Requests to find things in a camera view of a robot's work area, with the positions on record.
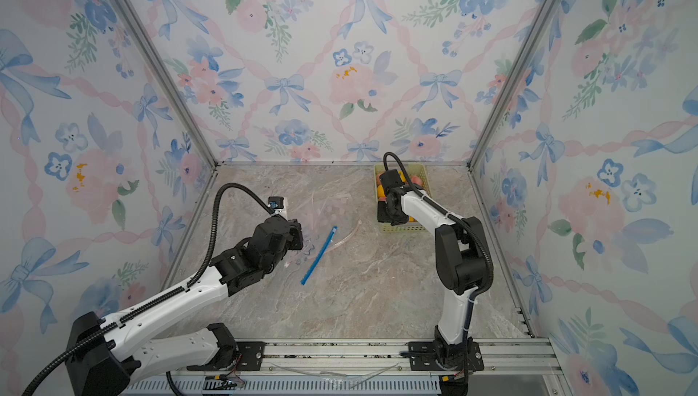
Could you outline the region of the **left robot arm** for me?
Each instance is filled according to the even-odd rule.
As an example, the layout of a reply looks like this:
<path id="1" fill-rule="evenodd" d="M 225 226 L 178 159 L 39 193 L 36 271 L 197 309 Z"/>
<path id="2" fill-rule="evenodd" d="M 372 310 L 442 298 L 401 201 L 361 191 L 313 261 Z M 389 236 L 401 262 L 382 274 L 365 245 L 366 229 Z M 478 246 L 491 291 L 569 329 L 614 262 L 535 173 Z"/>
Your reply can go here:
<path id="1" fill-rule="evenodd" d="M 160 333 L 203 308 L 258 283 L 288 251 L 304 245 L 298 220 L 272 216 L 250 238 L 221 252 L 200 279 L 181 281 L 158 296 L 103 317 L 86 312 L 68 340 L 76 352 L 65 361 L 76 395 L 118 395 L 129 385 L 175 369 L 223 370 L 240 357 L 223 323 L 162 339 Z"/>

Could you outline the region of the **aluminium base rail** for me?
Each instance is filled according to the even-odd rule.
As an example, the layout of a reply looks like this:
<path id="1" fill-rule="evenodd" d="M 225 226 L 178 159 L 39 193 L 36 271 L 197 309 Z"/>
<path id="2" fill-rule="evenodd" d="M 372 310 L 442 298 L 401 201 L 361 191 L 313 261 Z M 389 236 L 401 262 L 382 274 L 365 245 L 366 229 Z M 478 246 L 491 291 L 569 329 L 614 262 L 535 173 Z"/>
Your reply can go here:
<path id="1" fill-rule="evenodd" d="M 479 339 L 439 361 L 429 340 L 241 340 L 232 363 L 177 366 L 127 395 L 569 395 L 547 339 Z"/>

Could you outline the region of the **green plastic basket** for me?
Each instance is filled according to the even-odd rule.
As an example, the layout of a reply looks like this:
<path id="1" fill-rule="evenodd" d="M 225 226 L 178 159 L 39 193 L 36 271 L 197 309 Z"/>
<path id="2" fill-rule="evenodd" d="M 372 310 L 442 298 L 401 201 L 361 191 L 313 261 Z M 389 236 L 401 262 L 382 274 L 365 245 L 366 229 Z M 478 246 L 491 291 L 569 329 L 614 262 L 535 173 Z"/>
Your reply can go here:
<path id="1" fill-rule="evenodd" d="M 376 163 L 376 165 L 374 165 L 374 177 L 376 178 L 376 214 L 377 203 L 379 201 L 399 203 L 402 211 L 406 214 L 406 224 L 390 225 L 377 221 L 379 230 L 385 233 L 427 231 L 428 225 L 425 225 L 423 220 L 428 218 L 428 214 L 432 212 L 432 209 L 427 208 L 427 204 L 424 202 L 425 196 L 431 196 L 425 165 L 422 163 L 407 163 L 405 165 L 408 178 L 411 183 L 418 188 L 419 192 L 415 192 L 412 187 L 405 182 L 403 171 L 398 165 L 390 163 L 389 167 L 391 170 L 396 170 L 396 173 L 401 179 L 401 185 L 387 190 L 383 187 L 381 181 L 381 175 L 385 172 L 385 165 L 383 165 L 383 163 Z"/>

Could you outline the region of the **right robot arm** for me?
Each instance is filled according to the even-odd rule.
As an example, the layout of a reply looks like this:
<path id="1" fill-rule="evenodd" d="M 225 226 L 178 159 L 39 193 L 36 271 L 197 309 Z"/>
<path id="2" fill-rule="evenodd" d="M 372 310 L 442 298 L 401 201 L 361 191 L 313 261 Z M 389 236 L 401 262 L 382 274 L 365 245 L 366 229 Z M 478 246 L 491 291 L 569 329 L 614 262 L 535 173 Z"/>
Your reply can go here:
<path id="1" fill-rule="evenodd" d="M 384 219 L 393 226 L 411 219 L 434 238 L 436 273 L 445 289 L 442 316 L 434 331 L 432 354 L 425 359 L 446 371 L 465 371 L 472 352 L 469 335 L 477 296 L 494 281 L 494 263 L 481 221 L 462 218 L 429 197 L 397 170 L 380 177 Z"/>

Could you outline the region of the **blue zipper clear bag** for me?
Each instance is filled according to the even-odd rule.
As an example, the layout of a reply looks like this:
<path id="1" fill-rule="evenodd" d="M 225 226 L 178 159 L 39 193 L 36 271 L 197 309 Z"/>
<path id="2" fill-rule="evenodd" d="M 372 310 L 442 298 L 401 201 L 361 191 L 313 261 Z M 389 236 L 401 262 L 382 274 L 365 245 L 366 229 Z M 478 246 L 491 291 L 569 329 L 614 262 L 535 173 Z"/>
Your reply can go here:
<path id="1" fill-rule="evenodd" d="M 310 281 L 311 276 L 319 265 L 321 259 L 329 250 L 330 245 L 333 243 L 337 233 L 337 225 L 333 225 L 331 228 L 328 228 L 325 231 L 325 234 L 317 234 L 312 232 L 309 237 L 305 238 L 302 249 L 292 257 L 289 266 L 297 270 L 304 270 L 303 276 L 300 278 L 300 284 L 302 286 L 307 285 L 307 283 Z"/>

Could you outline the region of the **pink zipper clear bag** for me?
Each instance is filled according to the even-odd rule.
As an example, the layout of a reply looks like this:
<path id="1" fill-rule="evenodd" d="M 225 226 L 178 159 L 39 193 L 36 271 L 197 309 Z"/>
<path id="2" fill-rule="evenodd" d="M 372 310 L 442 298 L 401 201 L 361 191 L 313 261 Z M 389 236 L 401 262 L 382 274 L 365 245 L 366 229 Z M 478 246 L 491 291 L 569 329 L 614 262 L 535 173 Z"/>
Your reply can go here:
<path id="1" fill-rule="evenodd" d="M 300 221 L 304 235 L 304 248 L 296 258 L 296 265 L 307 263 L 319 254 L 333 227 L 336 232 L 327 252 L 351 241 L 362 225 L 358 206 L 348 194 L 324 200 L 312 198 L 294 216 Z"/>

